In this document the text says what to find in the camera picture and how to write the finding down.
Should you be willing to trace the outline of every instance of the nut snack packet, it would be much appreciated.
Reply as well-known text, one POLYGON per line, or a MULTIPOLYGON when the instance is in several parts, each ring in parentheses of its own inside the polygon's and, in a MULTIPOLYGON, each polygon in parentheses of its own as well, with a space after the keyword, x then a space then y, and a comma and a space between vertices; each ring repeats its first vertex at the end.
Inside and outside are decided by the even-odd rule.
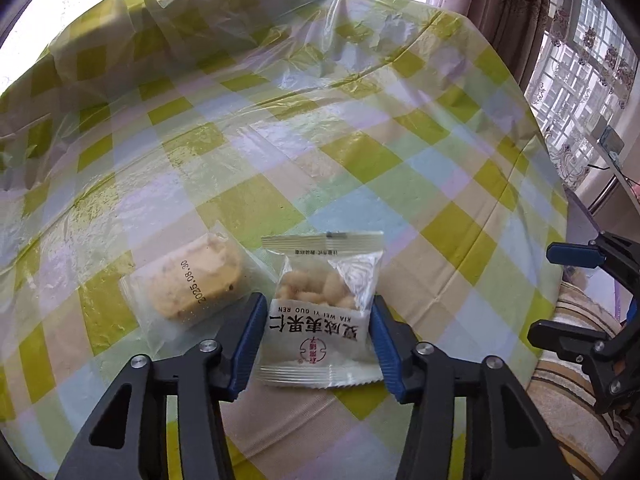
POLYGON ((310 388, 382 380, 368 337, 382 232, 270 236, 262 247, 282 257, 282 269, 257 377, 310 388))

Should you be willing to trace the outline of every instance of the pastry in plastic wrap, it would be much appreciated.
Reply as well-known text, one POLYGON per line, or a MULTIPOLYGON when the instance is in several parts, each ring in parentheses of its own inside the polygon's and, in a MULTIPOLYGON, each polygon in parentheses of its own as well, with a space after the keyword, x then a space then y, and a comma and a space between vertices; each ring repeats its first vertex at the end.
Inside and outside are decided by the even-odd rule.
POLYGON ((149 298, 167 319, 188 316, 207 300, 233 291, 241 270, 236 245, 208 234, 152 264, 148 274, 149 298))

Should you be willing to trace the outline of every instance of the plastic tablecloth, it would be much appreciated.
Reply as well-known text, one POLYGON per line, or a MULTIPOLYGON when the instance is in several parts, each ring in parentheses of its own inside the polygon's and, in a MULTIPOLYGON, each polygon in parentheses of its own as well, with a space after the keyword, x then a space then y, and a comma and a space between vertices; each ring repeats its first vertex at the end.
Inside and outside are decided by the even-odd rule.
MULTIPOLYGON (((48 478, 146 351, 118 280, 217 221, 263 259, 263 235, 384 231, 398 316, 523 383, 558 298, 567 205, 529 107, 466 18, 418 2, 104 0, 0 98, 0 171, 0 427, 48 478)), ((392 478, 409 414, 381 383, 223 406, 239 479, 392 478)))

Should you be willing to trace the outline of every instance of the cable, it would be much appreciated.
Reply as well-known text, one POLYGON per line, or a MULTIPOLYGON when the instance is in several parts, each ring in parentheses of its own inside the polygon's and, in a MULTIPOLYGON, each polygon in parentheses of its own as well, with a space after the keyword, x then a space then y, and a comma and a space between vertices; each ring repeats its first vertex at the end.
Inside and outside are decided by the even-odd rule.
MULTIPOLYGON (((611 169, 609 166, 607 166, 606 168, 601 168, 600 166, 595 166, 594 164, 587 164, 587 167, 595 168, 596 170, 602 170, 602 171, 611 169)), ((624 177, 624 179, 627 181, 627 183, 631 182, 631 183, 635 184, 636 186, 640 186, 640 184, 638 184, 632 178, 629 178, 628 176, 626 176, 624 173, 622 173, 622 171, 620 171, 620 175, 622 175, 624 177)))

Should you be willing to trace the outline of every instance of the plastic bag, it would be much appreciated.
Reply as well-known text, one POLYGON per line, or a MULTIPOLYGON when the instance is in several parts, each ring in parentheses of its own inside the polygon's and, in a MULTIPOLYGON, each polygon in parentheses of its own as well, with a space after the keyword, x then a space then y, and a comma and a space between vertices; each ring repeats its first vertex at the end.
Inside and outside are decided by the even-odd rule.
POLYGON ((276 276, 218 222, 213 229, 120 280, 149 349, 181 354, 212 337, 224 309, 250 292, 273 296, 276 276))
POLYGON ((262 246, 284 261, 257 377, 312 388, 382 380, 368 338, 382 233, 274 236, 262 246))

